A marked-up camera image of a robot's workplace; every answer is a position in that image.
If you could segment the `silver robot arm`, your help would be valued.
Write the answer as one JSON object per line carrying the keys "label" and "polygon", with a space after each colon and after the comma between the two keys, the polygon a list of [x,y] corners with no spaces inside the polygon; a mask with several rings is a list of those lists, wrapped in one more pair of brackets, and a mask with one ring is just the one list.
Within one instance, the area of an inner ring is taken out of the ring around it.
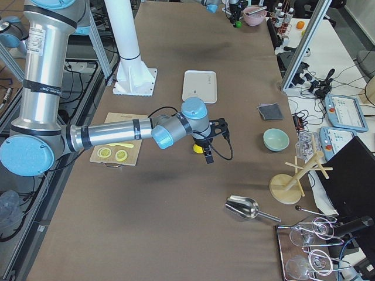
{"label": "silver robot arm", "polygon": [[[202,6],[206,8],[206,10],[210,13],[215,13],[217,8],[221,4],[221,1],[217,0],[201,0],[197,1]],[[236,28],[240,24],[240,16],[242,11],[248,6],[248,1],[246,0],[228,0],[225,1],[224,7],[229,9],[230,16],[228,20],[230,23]]]}
{"label": "silver robot arm", "polygon": [[79,150],[114,142],[152,138],[166,149],[187,135],[203,148],[206,161],[212,140],[228,135],[224,119],[211,120],[204,102],[187,98],[175,115],[132,119],[93,126],[59,125],[63,67],[69,36],[91,33],[87,1],[26,1],[29,40],[21,110],[11,123],[10,136],[1,144],[1,163],[20,176],[49,170],[56,159]]}

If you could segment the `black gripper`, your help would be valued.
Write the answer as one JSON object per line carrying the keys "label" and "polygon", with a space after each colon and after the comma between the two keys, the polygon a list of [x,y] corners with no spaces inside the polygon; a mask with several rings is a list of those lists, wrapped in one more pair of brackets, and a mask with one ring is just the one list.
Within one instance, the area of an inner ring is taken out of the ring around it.
{"label": "black gripper", "polygon": [[242,11],[248,6],[247,0],[229,0],[230,23],[237,23],[240,20]]}
{"label": "black gripper", "polygon": [[194,141],[198,146],[207,146],[204,148],[204,158],[207,164],[214,162],[212,151],[209,146],[212,145],[213,139],[219,135],[222,135],[225,140],[229,140],[228,124],[224,118],[219,118],[209,121],[210,132],[206,136],[205,132],[194,131]]}

